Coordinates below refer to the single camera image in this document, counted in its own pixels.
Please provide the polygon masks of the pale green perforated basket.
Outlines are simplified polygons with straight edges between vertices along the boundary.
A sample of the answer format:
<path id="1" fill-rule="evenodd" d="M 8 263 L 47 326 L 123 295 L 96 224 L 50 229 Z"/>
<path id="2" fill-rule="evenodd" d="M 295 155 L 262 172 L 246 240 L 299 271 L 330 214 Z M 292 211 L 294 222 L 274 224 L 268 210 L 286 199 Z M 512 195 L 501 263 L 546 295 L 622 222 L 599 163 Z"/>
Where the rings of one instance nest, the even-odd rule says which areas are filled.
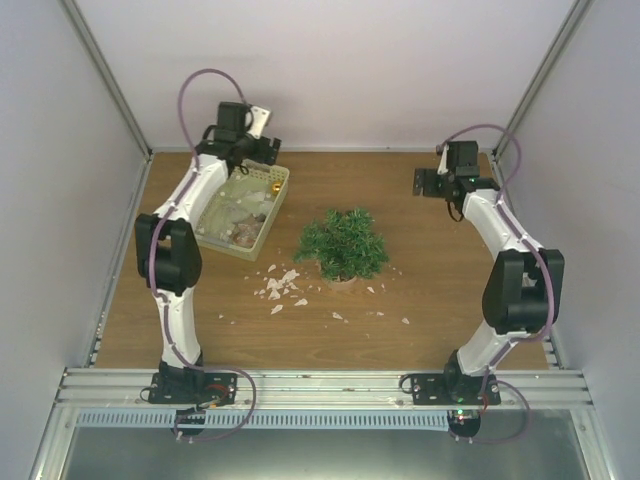
<path id="1" fill-rule="evenodd" d="M 249 160 L 243 167 L 206 205 L 195 238 L 202 248 L 255 261 L 286 197 L 290 171 Z"/>

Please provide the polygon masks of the small green christmas tree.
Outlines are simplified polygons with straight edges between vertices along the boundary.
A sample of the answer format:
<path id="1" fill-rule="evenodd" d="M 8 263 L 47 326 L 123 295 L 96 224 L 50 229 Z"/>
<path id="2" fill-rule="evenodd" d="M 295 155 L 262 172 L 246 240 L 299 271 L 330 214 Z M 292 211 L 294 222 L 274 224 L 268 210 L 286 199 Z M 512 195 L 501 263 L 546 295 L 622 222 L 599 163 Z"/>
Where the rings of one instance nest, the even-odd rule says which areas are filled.
<path id="1" fill-rule="evenodd" d="M 293 255 L 296 263 L 314 262 L 321 279 L 334 291 L 370 280 L 389 262 L 384 237 L 364 208 L 329 209 L 321 220 L 304 226 Z"/>

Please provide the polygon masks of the white ball string lights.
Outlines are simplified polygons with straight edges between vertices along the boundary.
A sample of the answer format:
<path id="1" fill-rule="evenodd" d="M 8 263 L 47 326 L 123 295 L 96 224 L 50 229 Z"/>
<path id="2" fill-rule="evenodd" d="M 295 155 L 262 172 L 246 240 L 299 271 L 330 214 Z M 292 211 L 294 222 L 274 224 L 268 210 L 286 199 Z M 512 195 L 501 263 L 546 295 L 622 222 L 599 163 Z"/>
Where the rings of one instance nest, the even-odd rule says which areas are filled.
<path id="1" fill-rule="evenodd" d="M 199 228 L 218 238 L 229 237 L 236 224 L 249 215 L 268 216 L 274 197 L 270 185 L 250 175 L 233 175 L 211 198 Z"/>

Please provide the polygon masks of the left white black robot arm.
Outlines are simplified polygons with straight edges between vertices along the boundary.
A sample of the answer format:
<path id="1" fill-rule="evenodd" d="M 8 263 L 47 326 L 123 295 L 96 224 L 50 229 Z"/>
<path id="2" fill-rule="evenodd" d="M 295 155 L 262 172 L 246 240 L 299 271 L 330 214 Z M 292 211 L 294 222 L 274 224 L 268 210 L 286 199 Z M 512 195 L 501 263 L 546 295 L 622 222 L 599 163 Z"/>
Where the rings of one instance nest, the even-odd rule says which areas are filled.
<path id="1" fill-rule="evenodd" d="M 220 103 L 216 124 L 205 131 L 172 194 L 134 223 L 138 273 L 151 290 L 161 322 L 161 363 L 181 370 L 171 391 L 185 404 L 198 402 L 206 391 L 205 378 L 193 371 L 203 369 L 193 302 L 203 261 L 194 227 L 214 194 L 232 173 L 245 171 L 247 161 L 275 163 L 281 141 L 263 135 L 271 117 L 266 107 Z"/>

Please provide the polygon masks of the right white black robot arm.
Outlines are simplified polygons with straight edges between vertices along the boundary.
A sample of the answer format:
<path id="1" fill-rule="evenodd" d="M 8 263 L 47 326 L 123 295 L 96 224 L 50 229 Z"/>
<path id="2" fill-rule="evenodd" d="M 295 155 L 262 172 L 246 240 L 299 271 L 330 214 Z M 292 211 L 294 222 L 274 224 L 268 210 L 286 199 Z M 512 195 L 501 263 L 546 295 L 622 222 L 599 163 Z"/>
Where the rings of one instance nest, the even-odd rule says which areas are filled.
<path id="1" fill-rule="evenodd" d="M 450 217 L 475 227 L 493 258 L 481 300 L 483 320 L 444 367 L 443 393 L 451 403 L 474 398 L 483 380 L 520 343 L 549 333 L 557 319 L 565 260 L 517 220 L 503 189 L 483 177 L 475 141 L 446 141 L 435 169 L 415 171 L 414 193 L 442 198 Z"/>

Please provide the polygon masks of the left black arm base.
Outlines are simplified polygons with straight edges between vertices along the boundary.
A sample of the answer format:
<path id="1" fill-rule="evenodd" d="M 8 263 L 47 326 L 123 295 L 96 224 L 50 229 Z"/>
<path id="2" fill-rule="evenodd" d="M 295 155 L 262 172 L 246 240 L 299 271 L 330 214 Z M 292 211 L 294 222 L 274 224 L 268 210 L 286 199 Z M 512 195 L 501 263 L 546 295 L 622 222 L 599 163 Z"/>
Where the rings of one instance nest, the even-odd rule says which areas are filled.
<path id="1" fill-rule="evenodd" d="M 170 366 L 161 361 L 151 384 L 140 392 L 150 404 L 229 405 L 235 402 L 238 375 Z"/>

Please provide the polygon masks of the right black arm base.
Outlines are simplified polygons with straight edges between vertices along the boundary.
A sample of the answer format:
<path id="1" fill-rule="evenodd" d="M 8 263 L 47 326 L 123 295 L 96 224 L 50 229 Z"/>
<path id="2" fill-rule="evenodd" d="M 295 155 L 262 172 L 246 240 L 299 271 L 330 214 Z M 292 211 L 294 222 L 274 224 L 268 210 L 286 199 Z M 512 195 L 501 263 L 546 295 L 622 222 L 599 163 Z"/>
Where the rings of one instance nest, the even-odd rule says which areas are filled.
<path id="1" fill-rule="evenodd" d="M 414 405 L 495 406 L 501 403 L 495 381 L 496 376 L 486 374 L 486 369 L 479 375 L 464 374 L 454 350 L 441 372 L 404 374 L 398 388 L 412 396 Z"/>

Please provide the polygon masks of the red white round ornament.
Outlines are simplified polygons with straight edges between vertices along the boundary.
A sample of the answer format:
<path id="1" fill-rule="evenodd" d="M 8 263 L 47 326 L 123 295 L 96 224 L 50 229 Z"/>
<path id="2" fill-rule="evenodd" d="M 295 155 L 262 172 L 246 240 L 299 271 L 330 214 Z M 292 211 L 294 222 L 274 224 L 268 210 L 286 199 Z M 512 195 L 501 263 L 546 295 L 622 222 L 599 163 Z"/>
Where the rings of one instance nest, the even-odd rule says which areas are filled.
<path id="1" fill-rule="evenodd" d="M 235 246 L 251 248 L 255 242 L 255 234 L 251 231 L 237 231 L 232 235 L 231 241 Z"/>

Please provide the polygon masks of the white foil flakes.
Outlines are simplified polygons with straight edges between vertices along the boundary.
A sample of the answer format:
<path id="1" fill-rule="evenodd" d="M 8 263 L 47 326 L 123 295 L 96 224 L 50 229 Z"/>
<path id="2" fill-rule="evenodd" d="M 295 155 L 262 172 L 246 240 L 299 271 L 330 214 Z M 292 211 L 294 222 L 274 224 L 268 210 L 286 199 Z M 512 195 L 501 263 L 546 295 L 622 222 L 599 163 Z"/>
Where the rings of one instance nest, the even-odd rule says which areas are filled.
<path id="1" fill-rule="evenodd" d="M 410 332 L 420 312 L 391 270 L 336 290 L 315 265 L 233 259 L 205 268 L 196 306 L 199 335 L 220 342 L 383 340 Z"/>

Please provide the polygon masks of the aluminium front rail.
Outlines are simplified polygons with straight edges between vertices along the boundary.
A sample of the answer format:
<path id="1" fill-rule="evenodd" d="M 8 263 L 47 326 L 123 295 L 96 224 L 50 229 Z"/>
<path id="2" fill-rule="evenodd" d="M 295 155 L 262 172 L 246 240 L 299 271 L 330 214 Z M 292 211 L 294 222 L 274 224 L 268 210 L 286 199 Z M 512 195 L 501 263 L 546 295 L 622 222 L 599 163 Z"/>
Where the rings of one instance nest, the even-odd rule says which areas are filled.
<path id="1" fill-rule="evenodd" d="M 58 387 L 64 406 L 141 406 L 140 392 L 151 384 L 152 369 L 72 368 Z M 267 409 L 410 409 L 412 398 L 398 387 L 399 371 L 254 370 L 257 407 Z M 593 405 L 586 381 L 575 370 L 502 370 L 499 380 L 514 386 L 534 409 Z"/>

